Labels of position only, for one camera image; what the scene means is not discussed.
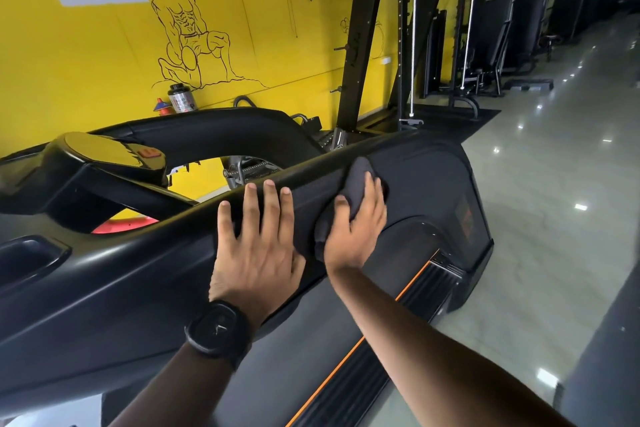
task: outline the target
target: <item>hand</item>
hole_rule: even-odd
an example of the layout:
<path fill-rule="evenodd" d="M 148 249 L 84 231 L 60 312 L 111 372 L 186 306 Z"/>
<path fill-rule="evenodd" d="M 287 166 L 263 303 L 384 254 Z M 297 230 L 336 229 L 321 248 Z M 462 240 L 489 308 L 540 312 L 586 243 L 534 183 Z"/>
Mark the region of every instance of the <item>hand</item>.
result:
<path fill-rule="evenodd" d="M 380 232 L 387 223 L 387 206 L 380 178 L 373 182 L 365 173 L 364 199 L 353 221 L 349 222 L 349 203 L 335 198 L 335 217 L 324 246 L 324 265 L 331 277 L 344 268 L 360 269 L 373 253 Z"/>
<path fill-rule="evenodd" d="M 293 248 L 293 196 L 283 187 L 280 199 L 272 180 L 264 182 L 260 230 L 257 188 L 244 188 L 242 232 L 236 239 L 231 206 L 218 207 L 218 255 L 209 301 L 225 300 L 243 311 L 256 330 L 300 285 L 305 258 Z"/>

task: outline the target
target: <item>floor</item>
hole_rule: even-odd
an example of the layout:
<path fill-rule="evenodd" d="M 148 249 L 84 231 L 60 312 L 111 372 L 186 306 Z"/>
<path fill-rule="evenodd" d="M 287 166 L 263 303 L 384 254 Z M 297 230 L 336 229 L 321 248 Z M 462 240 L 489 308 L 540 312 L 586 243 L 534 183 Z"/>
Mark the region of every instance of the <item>floor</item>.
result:
<path fill-rule="evenodd" d="M 438 329 L 551 402 L 637 259 L 640 18 L 600 23 L 559 48 L 540 77 L 551 93 L 512 92 L 464 143 L 495 251 L 468 303 Z M 391 385 L 370 426 L 417 426 Z"/>

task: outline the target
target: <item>squat rack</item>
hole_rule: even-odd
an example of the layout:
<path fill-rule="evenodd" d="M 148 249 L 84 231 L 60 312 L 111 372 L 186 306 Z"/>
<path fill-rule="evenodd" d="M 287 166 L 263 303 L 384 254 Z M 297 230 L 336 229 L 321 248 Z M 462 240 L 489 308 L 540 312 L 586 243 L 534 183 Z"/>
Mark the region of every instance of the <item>squat rack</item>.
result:
<path fill-rule="evenodd" d="M 406 126 L 420 125 L 422 120 L 416 118 L 413 104 L 415 94 L 416 61 L 423 56 L 429 29 L 436 10 L 438 0 L 412 0 L 412 20 L 408 24 L 409 0 L 398 0 L 398 66 L 396 78 L 391 91 L 388 106 L 380 115 L 381 119 L 389 118 L 389 112 L 395 108 L 397 129 Z M 462 41 L 463 18 L 466 0 L 458 0 L 456 15 L 456 29 L 454 36 L 453 65 L 451 72 L 451 88 L 448 92 L 449 108 L 454 110 L 455 101 L 463 101 L 472 109 L 472 118 L 477 119 L 479 106 L 475 99 L 464 89 L 464 71 L 467 66 L 468 49 L 465 47 L 463 77 L 460 88 L 458 82 L 458 62 Z M 346 50 L 342 84 L 337 90 L 340 92 L 337 128 L 345 131 L 371 131 L 366 128 L 358 129 L 358 113 L 364 89 L 364 81 L 371 52 L 373 30 L 380 0 L 353 0 L 351 6 L 351 23 L 347 44 L 340 50 Z M 473 14 L 473 0 L 470 7 L 469 27 Z M 409 104 L 409 115 L 405 117 L 405 107 Z"/>

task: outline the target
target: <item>orange line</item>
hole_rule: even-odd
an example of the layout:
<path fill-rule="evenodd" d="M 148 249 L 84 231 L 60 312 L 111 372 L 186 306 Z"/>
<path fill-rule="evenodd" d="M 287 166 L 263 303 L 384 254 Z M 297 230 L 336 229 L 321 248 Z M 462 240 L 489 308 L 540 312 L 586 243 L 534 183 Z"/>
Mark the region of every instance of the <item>orange line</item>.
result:
<path fill-rule="evenodd" d="M 400 292 L 398 294 L 398 296 L 396 297 L 396 301 L 399 301 L 400 298 L 402 296 L 404 296 L 404 293 L 409 289 L 409 287 L 411 287 L 413 285 L 413 282 L 415 282 L 417 280 L 418 277 L 420 277 L 420 275 L 422 274 L 422 272 L 424 272 L 424 269 L 427 268 L 427 265 L 429 265 L 431 263 L 431 259 L 433 257 L 436 256 L 436 253 L 438 253 L 440 251 L 440 249 L 438 248 L 433 255 L 431 255 L 431 258 L 427 261 L 427 263 L 425 263 L 422 268 L 418 271 L 418 273 L 411 279 L 411 281 L 406 284 L 406 286 L 404 287 L 404 289 L 402 289 L 402 292 Z M 342 359 L 342 361 L 340 361 L 340 363 L 338 363 L 338 366 L 336 366 L 333 371 L 331 372 L 331 374 L 329 374 L 329 376 L 327 376 L 324 379 L 324 382 L 322 382 L 320 384 L 320 386 L 316 389 L 316 391 L 313 393 L 313 395 L 311 395 L 311 397 L 309 397 L 309 399 L 305 402 L 305 404 L 300 407 L 300 410 L 296 412 L 296 415 L 293 416 L 293 418 L 287 423 L 287 425 L 285 425 L 285 427 L 291 427 L 293 425 L 293 423 L 298 420 L 299 416 L 302 415 L 302 412 L 304 412 L 307 407 L 309 406 L 309 404 L 311 404 L 311 402 L 313 402 L 313 400 L 315 400 L 315 398 L 318 396 L 318 394 L 322 391 L 322 389 L 326 386 L 327 383 L 329 383 L 329 381 L 334 377 L 334 375 L 336 373 L 338 373 L 338 370 L 340 370 L 340 368 L 342 367 L 342 365 L 344 365 L 345 361 L 347 361 L 350 356 L 353 354 L 354 351 L 356 351 L 358 349 L 358 346 L 360 344 L 362 344 L 362 342 L 364 341 L 364 336 L 360 338 L 360 340 L 358 342 L 356 342 L 356 345 L 347 353 L 347 355 Z"/>

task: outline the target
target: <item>black wristwatch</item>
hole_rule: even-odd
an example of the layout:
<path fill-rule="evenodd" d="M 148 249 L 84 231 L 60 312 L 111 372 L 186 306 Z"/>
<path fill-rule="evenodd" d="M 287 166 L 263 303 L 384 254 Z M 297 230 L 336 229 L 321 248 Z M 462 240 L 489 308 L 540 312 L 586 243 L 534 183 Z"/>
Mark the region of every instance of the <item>black wristwatch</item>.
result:
<path fill-rule="evenodd" d="M 224 358 L 234 371 L 251 349 L 252 329 L 244 312 L 225 301 L 213 301 L 184 332 L 187 341 L 209 358 Z"/>

